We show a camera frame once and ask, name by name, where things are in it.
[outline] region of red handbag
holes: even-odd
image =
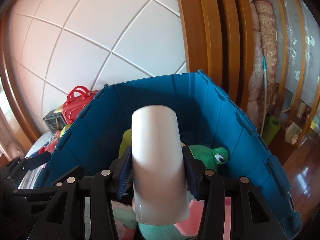
[[[70,91],[67,95],[67,101],[62,106],[62,115],[67,124],[72,124],[75,121],[81,110],[90,103],[97,92],[98,90],[89,91],[84,86],[77,86]]]

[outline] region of metal pin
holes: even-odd
[[[207,175],[207,176],[212,176],[214,174],[214,172],[213,172],[213,170],[206,170],[204,172],[204,174]]]
[[[110,173],[111,173],[111,171],[109,171],[109,170],[103,170],[103,171],[101,171],[101,175],[102,175],[102,176],[108,176]]]
[[[248,182],[249,182],[249,179],[248,179],[247,177],[241,177],[241,178],[240,178],[240,181],[241,181],[242,183],[248,183]]]
[[[76,181],[75,177],[69,177],[67,178],[67,183],[72,184]]]

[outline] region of plastic wrapped roll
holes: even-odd
[[[189,217],[177,116],[166,106],[132,115],[133,189],[137,221],[168,225]]]

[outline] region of rolled green mat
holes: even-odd
[[[276,136],[277,132],[281,127],[280,122],[273,116],[267,116],[264,122],[264,128],[262,132],[262,139],[269,145],[273,138]]]

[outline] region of blue storage crate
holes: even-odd
[[[301,217],[294,209],[291,185],[278,159],[271,155],[247,116],[201,71],[105,85],[58,142],[42,176],[44,186],[77,165],[84,167],[85,175],[108,168],[118,157],[133,112],[148,105],[173,109],[179,131],[187,135],[190,144],[227,148],[230,160],[220,166],[219,173],[233,179],[248,177],[265,197],[287,237],[297,235]]]

